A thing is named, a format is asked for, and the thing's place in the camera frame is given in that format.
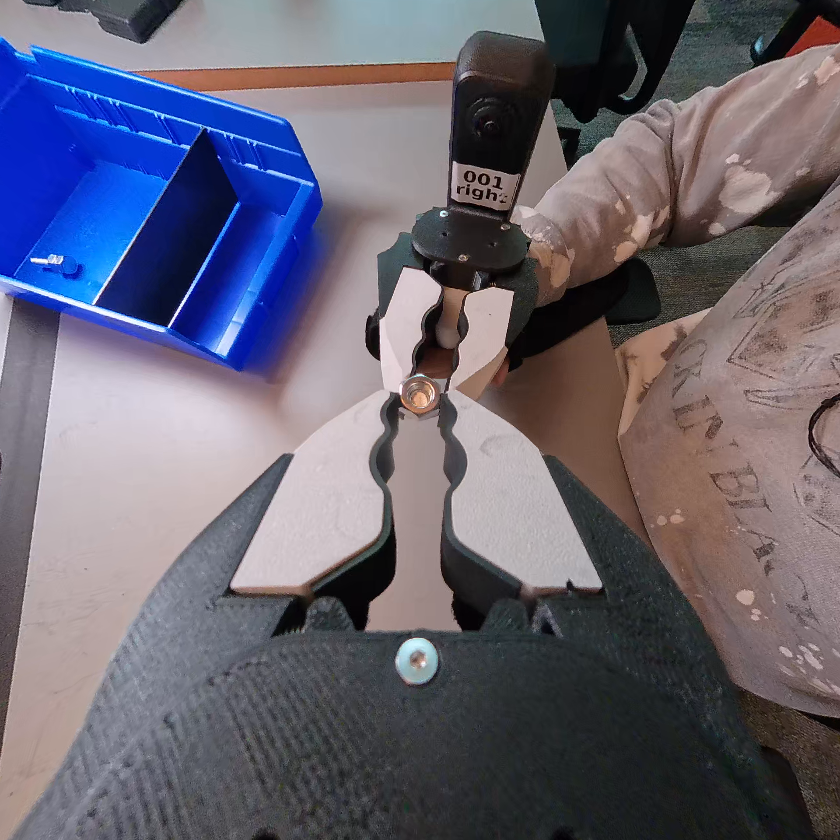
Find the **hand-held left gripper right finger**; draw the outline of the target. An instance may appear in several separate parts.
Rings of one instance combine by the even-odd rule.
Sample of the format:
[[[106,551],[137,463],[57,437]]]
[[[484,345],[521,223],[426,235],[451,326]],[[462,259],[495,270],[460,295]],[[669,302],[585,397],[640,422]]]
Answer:
[[[486,616],[501,600],[596,595],[604,584],[536,445],[461,392],[441,403],[441,569],[455,600]]]

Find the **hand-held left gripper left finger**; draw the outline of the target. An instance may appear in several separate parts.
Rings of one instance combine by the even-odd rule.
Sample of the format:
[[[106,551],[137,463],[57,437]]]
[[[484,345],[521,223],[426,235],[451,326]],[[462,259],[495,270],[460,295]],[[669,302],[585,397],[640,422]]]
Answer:
[[[332,597],[354,624],[396,572],[387,486],[398,420],[393,392],[375,392],[320,427],[288,459],[230,582],[233,593]]]

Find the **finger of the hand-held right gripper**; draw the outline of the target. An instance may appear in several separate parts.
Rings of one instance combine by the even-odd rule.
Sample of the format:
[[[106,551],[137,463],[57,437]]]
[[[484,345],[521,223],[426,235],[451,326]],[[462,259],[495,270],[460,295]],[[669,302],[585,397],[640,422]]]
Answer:
[[[442,303],[440,284],[425,271],[403,267],[392,298],[380,318],[382,383],[399,393],[417,371],[417,357],[426,341],[427,321]]]
[[[443,348],[452,356],[447,392],[477,401],[508,355],[510,289],[445,289]]]

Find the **blue storage bin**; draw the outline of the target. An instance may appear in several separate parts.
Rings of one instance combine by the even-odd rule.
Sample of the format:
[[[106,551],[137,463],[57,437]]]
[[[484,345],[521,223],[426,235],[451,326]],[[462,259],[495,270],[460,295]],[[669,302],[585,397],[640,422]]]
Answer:
[[[236,371],[291,336],[310,291],[317,178],[291,124],[48,49],[1,44],[1,275],[15,298]],[[95,301],[206,129],[238,204],[171,326]],[[29,257],[70,256],[65,277]]]

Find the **person's right forearm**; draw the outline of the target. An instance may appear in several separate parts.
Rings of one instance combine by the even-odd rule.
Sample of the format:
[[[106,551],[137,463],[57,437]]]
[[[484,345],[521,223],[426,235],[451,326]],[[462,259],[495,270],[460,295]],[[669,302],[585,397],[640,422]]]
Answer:
[[[704,244],[817,203],[839,173],[838,45],[813,47],[625,119],[513,220],[538,307],[657,245]]]

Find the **black office chair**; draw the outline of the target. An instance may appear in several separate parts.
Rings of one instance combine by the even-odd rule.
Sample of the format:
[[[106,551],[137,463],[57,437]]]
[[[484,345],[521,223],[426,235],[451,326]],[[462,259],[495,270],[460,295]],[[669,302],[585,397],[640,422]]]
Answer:
[[[552,100],[580,123],[620,116],[653,97],[693,1],[536,1],[554,63]]]

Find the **dark blue bin divider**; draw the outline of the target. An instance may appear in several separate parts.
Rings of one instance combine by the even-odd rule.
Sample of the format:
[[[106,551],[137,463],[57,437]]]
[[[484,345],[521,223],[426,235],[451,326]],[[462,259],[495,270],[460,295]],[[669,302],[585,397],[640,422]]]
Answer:
[[[95,301],[97,307],[171,326],[238,204],[202,128]]]

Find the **black flat box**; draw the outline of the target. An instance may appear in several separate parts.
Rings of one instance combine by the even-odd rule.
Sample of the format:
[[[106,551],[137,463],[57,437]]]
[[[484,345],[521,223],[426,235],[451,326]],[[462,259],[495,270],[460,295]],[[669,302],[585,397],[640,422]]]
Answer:
[[[183,1],[58,1],[62,12],[89,14],[109,35],[146,43]]]

